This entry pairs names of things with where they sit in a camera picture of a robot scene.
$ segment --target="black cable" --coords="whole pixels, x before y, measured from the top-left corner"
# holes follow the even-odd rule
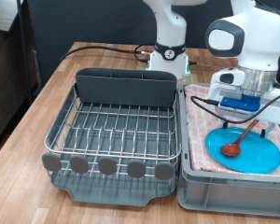
[[[259,0],[255,0],[258,4],[260,4],[261,6],[264,6],[263,3],[261,3]]]
[[[19,22],[21,28],[21,47],[22,53],[24,56],[24,65],[25,65],[25,72],[26,72],[26,80],[27,80],[27,88],[28,88],[28,97],[29,97],[29,104],[32,104],[32,93],[31,93],[31,84],[30,84],[30,72],[29,72],[29,64],[28,64],[28,56],[26,50],[26,40],[25,40],[25,27],[22,19],[22,12],[21,12],[21,0],[17,0],[17,7],[18,7],[18,14],[19,14]]]
[[[206,64],[206,63],[196,63],[196,62],[189,61],[189,66],[194,65],[194,64],[198,64],[198,65],[201,65],[201,66],[207,66],[207,67],[213,67],[213,68],[220,68],[220,69],[227,68],[227,67],[213,66],[213,65],[210,65],[210,64]]]
[[[139,59],[138,57],[137,57],[137,50],[138,49],[140,49],[141,47],[143,47],[143,46],[154,46],[155,44],[142,44],[142,45],[139,45],[137,48],[135,48],[135,50],[134,50],[134,57],[136,58],[136,60],[138,60],[139,62],[141,62],[141,63],[148,63],[148,60],[146,60],[146,59]]]
[[[228,123],[243,124],[243,123],[246,123],[246,122],[248,122],[248,121],[254,119],[254,118],[257,117],[260,113],[262,113],[269,105],[271,105],[271,104],[274,103],[275,101],[279,100],[279,99],[280,99],[280,95],[279,95],[278,97],[274,98],[273,100],[271,100],[268,104],[266,104],[266,105],[265,105],[259,112],[257,112],[255,115],[253,115],[253,116],[250,117],[249,119],[245,119],[245,120],[242,120],[242,121],[233,121],[233,120],[225,119],[225,118],[221,117],[220,115],[214,113],[213,111],[211,111],[211,110],[205,108],[204,106],[198,104],[194,99],[197,99],[197,100],[199,100],[199,101],[203,101],[203,102],[205,102],[205,103],[207,103],[208,100],[204,100],[204,99],[202,99],[202,98],[200,98],[200,97],[198,97],[198,96],[191,96],[191,97],[190,97],[190,100],[191,100],[196,106],[198,106],[199,108],[205,110],[207,113],[209,113],[209,114],[215,116],[216,118],[222,119],[222,120],[224,120],[224,121],[226,121],[226,122],[228,122]]]
[[[82,47],[82,48],[78,48],[78,49],[73,49],[69,52],[67,52],[66,54],[64,54],[64,56],[62,56],[62,58],[59,60],[59,63],[61,63],[63,61],[64,58],[66,58],[68,55],[75,53],[77,51],[83,50],[83,49],[108,49],[108,50],[113,50],[113,51],[117,51],[117,52],[121,52],[121,53],[135,53],[135,54],[141,54],[141,51],[136,51],[136,50],[126,50],[126,49],[113,49],[110,47],[103,47],[103,46],[86,46],[86,47]]]

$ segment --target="dark background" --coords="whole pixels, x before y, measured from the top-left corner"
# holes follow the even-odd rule
[[[280,9],[280,0],[261,2]],[[28,6],[43,86],[75,41],[144,44],[156,39],[154,15],[142,0],[28,0]],[[174,11],[188,23],[187,47],[201,49],[207,27],[232,15],[230,0],[208,0]]]

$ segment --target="gray plastic storage box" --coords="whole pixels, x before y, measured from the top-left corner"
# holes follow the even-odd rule
[[[231,175],[190,168],[189,138],[184,88],[202,83],[182,83],[178,90],[178,116],[182,143],[178,201],[193,210],[280,216],[280,177]]]

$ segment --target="wooden spoon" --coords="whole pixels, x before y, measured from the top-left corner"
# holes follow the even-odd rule
[[[240,148],[240,143],[243,140],[243,138],[245,138],[245,136],[251,131],[251,129],[253,129],[253,127],[255,125],[257,125],[257,123],[259,122],[258,119],[255,119],[250,125],[249,127],[247,127],[247,129],[245,130],[244,133],[242,133],[241,137],[234,143],[228,143],[226,145],[224,145],[223,147],[221,147],[221,152],[225,155],[225,156],[230,156],[230,157],[234,157],[237,156],[241,153],[241,148]]]

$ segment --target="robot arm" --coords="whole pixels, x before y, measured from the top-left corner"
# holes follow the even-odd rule
[[[234,16],[247,11],[249,8],[254,7],[255,5],[256,2],[251,0],[231,0],[231,6]]]
[[[214,21],[205,41],[213,55],[236,58],[238,67],[213,75],[208,99],[220,102],[216,110],[221,115],[247,119],[280,95],[273,87],[280,57],[280,10],[253,0],[231,4],[235,16]],[[280,124],[280,100],[257,119]]]
[[[196,6],[207,0],[144,0],[157,20],[157,42],[163,46],[183,46],[186,41],[187,23],[172,11],[172,6]]]
[[[188,72],[186,50],[187,23],[172,6],[196,6],[207,0],[144,0],[157,21],[156,50],[150,55],[149,70],[166,71],[177,79]]]

